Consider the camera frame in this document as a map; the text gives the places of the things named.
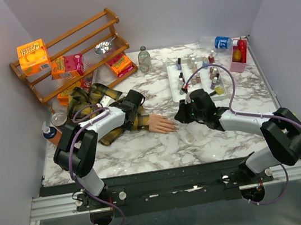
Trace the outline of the yellow plaid shirt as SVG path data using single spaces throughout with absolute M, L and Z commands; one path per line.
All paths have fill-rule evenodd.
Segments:
M 83 109 L 87 105 L 95 105 L 101 102 L 103 97 L 110 97 L 114 101 L 123 101 L 122 92 L 108 88 L 106 85 L 100 83 L 94 83 L 91 85 L 89 91 L 84 91 L 79 87 L 75 87 L 69 93 L 68 97 L 68 106 L 67 106 L 67 115 L 69 119 L 73 119 L 75 114 L 80 109 Z M 139 107 L 137 116 L 133 124 L 129 128 L 115 128 L 107 135 L 102 137 L 100 143 L 104 146 L 110 146 L 115 140 L 117 140 L 120 135 L 125 131 L 139 131 L 147 130 L 149 131 L 149 125 L 147 124 L 150 119 L 149 115 L 143 115 L 143 106 Z

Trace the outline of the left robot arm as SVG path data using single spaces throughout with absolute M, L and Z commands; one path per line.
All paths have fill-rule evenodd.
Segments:
M 130 90 L 121 101 L 105 96 L 92 114 L 75 117 L 65 125 L 53 161 L 68 171 L 71 178 L 89 193 L 88 201 L 96 208 L 107 203 L 105 184 L 94 170 L 98 141 L 114 129 L 127 130 L 136 120 L 143 94 Z

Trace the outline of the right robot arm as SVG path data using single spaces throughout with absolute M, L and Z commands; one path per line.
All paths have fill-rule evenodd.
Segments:
M 301 158 L 301 122 L 283 107 L 266 115 L 235 114 L 229 107 L 215 106 L 209 94 L 200 89 L 179 102 L 174 118 L 183 124 L 197 122 L 221 132 L 231 130 L 262 136 L 267 147 L 251 153 L 239 170 L 240 179 L 247 184 L 255 182 L 267 168 L 293 166 Z

